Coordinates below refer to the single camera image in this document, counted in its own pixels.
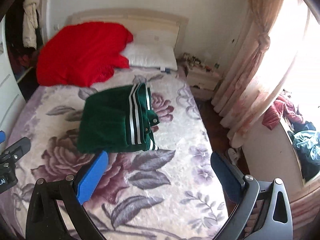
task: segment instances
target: white wardrobe door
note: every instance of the white wardrobe door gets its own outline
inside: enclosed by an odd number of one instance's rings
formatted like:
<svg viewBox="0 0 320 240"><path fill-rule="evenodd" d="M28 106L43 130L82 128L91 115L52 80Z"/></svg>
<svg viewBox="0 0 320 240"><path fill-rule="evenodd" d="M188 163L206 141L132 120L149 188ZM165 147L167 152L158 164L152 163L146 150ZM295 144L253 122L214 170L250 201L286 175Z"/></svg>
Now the white wardrobe door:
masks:
<svg viewBox="0 0 320 240"><path fill-rule="evenodd" d="M0 30L0 47L3 47L0 49L0 130L5 132L7 141L26 102L14 78L8 58L5 17L0 22ZM0 144L0 152L5 147L6 142Z"/></svg>

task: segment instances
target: white wall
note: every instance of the white wall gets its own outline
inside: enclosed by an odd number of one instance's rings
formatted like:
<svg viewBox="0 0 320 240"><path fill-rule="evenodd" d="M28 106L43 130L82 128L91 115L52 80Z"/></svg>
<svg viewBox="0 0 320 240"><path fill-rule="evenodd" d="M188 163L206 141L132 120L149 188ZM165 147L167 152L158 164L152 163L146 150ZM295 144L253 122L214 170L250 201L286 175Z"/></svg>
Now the white wall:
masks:
<svg viewBox="0 0 320 240"><path fill-rule="evenodd" d="M287 133L290 128L282 118L270 131L262 120L263 116L253 125L242 146L250 174L261 181L281 178L289 201L294 201L295 194L303 189L304 183L297 153Z"/></svg>
<svg viewBox="0 0 320 240"><path fill-rule="evenodd" d="M48 0L47 33L63 26L68 16L92 8L147 8L189 18L183 51L203 58L205 51L216 62L222 52L237 40L247 0Z"/></svg>

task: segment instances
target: curtain tieback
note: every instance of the curtain tieback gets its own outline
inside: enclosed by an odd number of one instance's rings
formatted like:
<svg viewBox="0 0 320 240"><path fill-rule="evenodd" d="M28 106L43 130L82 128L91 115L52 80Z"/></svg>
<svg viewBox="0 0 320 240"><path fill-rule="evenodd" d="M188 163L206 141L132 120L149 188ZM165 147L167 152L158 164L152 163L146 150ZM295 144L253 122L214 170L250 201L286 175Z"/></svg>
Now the curtain tieback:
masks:
<svg viewBox="0 0 320 240"><path fill-rule="evenodd" d="M270 47L270 37L268 33L261 33L258 36L259 50L262 53L267 52Z"/></svg>

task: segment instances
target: blue clothing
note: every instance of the blue clothing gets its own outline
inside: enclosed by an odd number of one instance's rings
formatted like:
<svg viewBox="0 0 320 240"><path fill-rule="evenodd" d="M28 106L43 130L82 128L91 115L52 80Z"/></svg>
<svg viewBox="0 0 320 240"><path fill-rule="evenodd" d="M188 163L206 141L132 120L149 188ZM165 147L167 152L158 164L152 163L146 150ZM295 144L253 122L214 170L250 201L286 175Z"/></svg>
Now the blue clothing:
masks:
<svg viewBox="0 0 320 240"><path fill-rule="evenodd" d="M301 174L302 177L307 181L311 180L314 176L316 176L320 171L320 165L316 165L310 163L306 160L306 155L301 154L297 151L298 157L301 163Z"/></svg>
<svg viewBox="0 0 320 240"><path fill-rule="evenodd" d="M316 130L316 127L313 125L313 123L306 121L304 124L301 123L293 123L294 133L298 133L301 131L307 131L307 130Z"/></svg>
<svg viewBox="0 0 320 240"><path fill-rule="evenodd" d="M320 132L307 130L294 135L292 145L309 163L320 165Z"/></svg>

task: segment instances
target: red blanket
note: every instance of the red blanket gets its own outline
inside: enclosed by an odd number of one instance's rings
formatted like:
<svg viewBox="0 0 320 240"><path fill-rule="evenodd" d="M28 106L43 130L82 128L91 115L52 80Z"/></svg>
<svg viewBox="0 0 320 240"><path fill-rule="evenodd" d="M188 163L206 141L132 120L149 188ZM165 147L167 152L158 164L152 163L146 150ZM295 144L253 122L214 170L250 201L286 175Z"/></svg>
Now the red blanket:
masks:
<svg viewBox="0 0 320 240"><path fill-rule="evenodd" d="M119 53L132 41L133 35L117 23L67 26L41 50L36 70L38 83L90 87L104 82L113 76L114 67L129 67L128 59Z"/></svg>
<svg viewBox="0 0 320 240"><path fill-rule="evenodd" d="M293 103L284 94L280 94L267 109L262 124L272 130L280 122L282 116L287 117L290 122L305 123L303 117L296 113Z"/></svg>

